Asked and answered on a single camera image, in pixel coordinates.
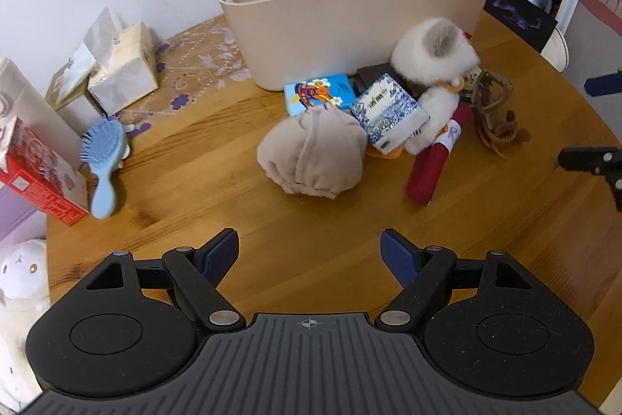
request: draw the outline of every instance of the beige fabric hair cap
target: beige fabric hair cap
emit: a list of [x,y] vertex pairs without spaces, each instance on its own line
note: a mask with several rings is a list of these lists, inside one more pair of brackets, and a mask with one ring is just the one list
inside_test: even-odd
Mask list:
[[257,148],[257,161],[288,194],[334,199],[361,180],[366,146],[358,121],[327,104],[276,125]]

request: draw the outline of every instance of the blue box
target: blue box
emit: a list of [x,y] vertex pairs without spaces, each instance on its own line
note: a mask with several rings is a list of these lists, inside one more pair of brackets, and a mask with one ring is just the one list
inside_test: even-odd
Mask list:
[[399,147],[430,119],[419,103],[388,74],[378,78],[355,101],[352,115],[369,141],[386,155]]
[[330,103],[349,111],[356,100],[352,85],[345,74],[288,83],[284,88],[285,105],[290,116],[303,113],[312,106]]

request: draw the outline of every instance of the red carton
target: red carton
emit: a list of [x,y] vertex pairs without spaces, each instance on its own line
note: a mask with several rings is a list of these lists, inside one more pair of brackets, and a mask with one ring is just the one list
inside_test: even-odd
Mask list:
[[66,225],[88,213],[85,177],[16,117],[0,131],[0,182]]

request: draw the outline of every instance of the wooden table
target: wooden table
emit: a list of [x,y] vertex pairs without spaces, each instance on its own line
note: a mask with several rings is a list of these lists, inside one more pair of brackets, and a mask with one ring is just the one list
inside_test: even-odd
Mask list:
[[604,179],[557,167],[562,147],[617,144],[596,112],[527,44],[488,15],[473,43],[483,66],[514,83],[511,107],[533,139],[508,160],[485,150],[472,126],[445,166],[430,206],[403,185],[412,158],[367,158],[362,182],[335,201],[292,196],[256,161],[282,118],[282,94],[250,81],[201,99],[136,138],[116,173],[121,208],[68,228],[50,220],[49,275],[57,300],[112,250],[159,257],[239,232],[239,261],[220,291],[254,312],[376,314],[400,287],[379,255],[393,227],[461,257],[505,249],[585,319],[596,339],[582,393],[599,405],[622,374],[622,215]]

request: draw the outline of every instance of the white stuffed animal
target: white stuffed animal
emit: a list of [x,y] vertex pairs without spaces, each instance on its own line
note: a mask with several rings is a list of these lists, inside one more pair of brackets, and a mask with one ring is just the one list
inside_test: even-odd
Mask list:
[[460,100],[447,87],[458,87],[461,77],[479,62],[464,33],[446,18],[431,18],[403,35],[393,50],[391,65],[406,80],[428,87],[418,103],[430,115],[420,132],[404,144],[407,152],[417,155],[434,143]]
[[0,261],[0,405],[12,411],[23,410],[41,393],[24,345],[30,327],[49,307],[45,241],[14,246]]

